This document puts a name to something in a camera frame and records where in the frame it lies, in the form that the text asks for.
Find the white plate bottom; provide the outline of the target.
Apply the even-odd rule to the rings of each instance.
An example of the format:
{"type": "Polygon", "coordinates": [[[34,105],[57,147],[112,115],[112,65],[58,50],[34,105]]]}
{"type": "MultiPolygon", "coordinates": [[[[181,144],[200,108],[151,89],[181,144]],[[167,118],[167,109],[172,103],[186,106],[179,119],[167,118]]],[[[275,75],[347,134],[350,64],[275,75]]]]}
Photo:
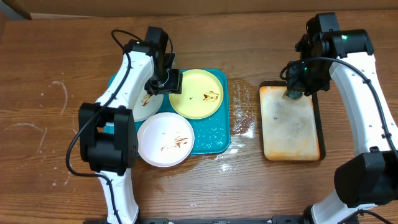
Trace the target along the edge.
{"type": "Polygon", "coordinates": [[[179,114],[164,112],[145,120],[137,133],[140,157],[156,167],[184,161],[195,142],[192,125],[179,114]]]}

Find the white plate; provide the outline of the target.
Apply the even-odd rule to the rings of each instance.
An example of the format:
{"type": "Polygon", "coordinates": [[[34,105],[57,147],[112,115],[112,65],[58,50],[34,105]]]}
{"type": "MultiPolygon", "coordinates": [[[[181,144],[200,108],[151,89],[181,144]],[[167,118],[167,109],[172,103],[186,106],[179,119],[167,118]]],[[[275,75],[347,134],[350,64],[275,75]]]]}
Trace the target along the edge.
{"type": "Polygon", "coordinates": [[[148,119],[156,114],[162,105],[163,95],[150,95],[143,89],[140,92],[138,100],[134,105],[133,117],[135,122],[140,122],[148,119]]]}
{"type": "Polygon", "coordinates": [[[145,120],[137,133],[140,157],[156,167],[184,161],[195,142],[192,125],[179,114],[164,112],[145,120]]]}

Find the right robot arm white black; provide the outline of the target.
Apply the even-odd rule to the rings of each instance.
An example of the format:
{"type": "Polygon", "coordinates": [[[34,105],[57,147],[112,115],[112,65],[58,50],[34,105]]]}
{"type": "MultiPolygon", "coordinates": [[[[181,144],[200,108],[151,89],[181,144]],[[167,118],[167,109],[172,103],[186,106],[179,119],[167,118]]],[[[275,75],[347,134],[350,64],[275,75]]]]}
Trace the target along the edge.
{"type": "Polygon", "coordinates": [[[295,45],[300,59],[281,71],[290,91],[309,96],[334,82],[354,139],[354,157],[337,168],[334,191],[309,206],[309,223],[357,222],[358,215],[397,199],[397,125],[376,73],[365,30],[308,32],[295,45]]]}

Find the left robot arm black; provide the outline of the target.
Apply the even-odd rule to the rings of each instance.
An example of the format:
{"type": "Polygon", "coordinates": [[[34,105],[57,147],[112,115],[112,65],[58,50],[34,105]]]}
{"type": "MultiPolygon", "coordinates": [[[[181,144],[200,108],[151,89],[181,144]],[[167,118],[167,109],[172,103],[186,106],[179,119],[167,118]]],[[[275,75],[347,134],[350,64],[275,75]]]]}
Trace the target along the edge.
{"type": "Polygon", "coordinates": [[[131,40],[122,47],[123,62],[113,83],[95,103],[83,103],[78,111],[79,131],[67,149],[66,165],[76,142],[81,159],[100,180],[107,223],[137,223],[139,207],[134,199],[131,169],[138,153],[133,109],[141,90],[151,95],[182,92],[182,75],[172,68],[175,54],[165,40],[131,40]]]}

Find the dark green sponge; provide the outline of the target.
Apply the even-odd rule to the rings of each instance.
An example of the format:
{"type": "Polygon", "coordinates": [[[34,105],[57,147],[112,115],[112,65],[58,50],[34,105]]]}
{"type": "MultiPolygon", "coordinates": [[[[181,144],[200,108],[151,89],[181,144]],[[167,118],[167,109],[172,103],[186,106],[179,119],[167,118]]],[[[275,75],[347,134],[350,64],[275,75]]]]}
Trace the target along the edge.
{"type": "Polygon", "coordinates": [[[284,94],[282,95],[282,98],[284,100],[291,100],[291,101],[296,101],[301,99],[303,97],[303,93],[301,91],[290,91],[290,90],[285,90],[284,94]]]}

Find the yellow-green plate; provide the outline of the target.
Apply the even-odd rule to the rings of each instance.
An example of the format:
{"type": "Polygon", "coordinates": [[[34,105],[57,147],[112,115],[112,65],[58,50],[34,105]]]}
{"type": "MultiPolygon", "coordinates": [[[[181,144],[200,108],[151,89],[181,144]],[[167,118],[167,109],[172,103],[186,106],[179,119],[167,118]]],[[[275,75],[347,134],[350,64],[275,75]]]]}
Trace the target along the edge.
{"type": "Polygon", "coordinates": [[[172,93],[172,108],[188,119],[203,119],[214,114],[221,106],[224,89],[216,76],[208,71],[193,69],[182,73],[181,94],[172,93]]]}

